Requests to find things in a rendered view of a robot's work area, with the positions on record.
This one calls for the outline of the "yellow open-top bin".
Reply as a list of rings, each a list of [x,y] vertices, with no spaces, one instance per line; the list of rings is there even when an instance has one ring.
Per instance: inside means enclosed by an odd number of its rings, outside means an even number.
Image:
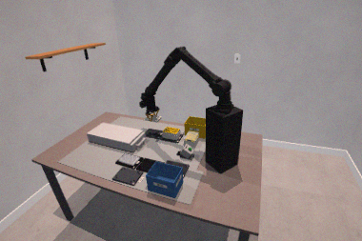
[[[189,116],[185,124],[185,135],[188,131],[199,132],[199,138],[206,137],[206,118]]]

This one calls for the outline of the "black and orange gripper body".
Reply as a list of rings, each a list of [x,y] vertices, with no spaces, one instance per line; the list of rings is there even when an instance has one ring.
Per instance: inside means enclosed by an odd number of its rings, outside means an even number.
[[[155,106],[155,103],[150,104],[150,105],[151,105],[151,110],[146,110],[146,114],[151,115],[151,113],[153,113],[154,111],[157,112],[159,110],[159,108]],[[149,113],[149,112],[151,112],[151,113]]]

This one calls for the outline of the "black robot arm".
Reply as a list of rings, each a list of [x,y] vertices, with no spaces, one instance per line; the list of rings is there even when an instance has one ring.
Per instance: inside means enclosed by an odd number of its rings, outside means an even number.
[[[219,97],[217,107],[214,111],[229,114],[234,106],[231,102],[231,82],[229,80],[223,80],[221,77],[212,73],[190,53],[188,53],[185,47],[176,48],[169,54],[169,57],[167,57],[164,61],[162,69],[145,89],[145,92],[142,93],[141,99],[144,101],[139,102],[140,107],[143,109],[147,106],[147,110],[151,110],[150,104],[155,103],[154,95],[156,94],[158,87],[180,60],[184,61],[189,67],[205,79],[209,83],[212,93]]]

